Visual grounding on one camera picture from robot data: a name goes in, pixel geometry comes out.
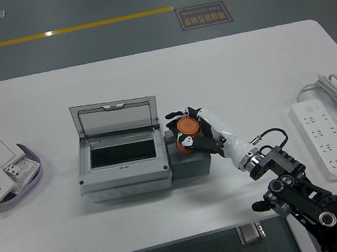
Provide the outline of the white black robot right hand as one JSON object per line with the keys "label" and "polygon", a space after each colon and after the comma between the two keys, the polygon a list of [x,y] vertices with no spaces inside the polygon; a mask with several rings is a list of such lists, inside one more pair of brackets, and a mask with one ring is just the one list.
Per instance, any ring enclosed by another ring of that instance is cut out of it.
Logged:
{"label": "white black robot right hand", "polygon": [[165,116],[166,127],[176,138],[176,147],[184,153],[208,152],[231,159],[246,171],[250,163],[260,160],[260,151],[243,140],[232,128],[206,108],[185,107]]}

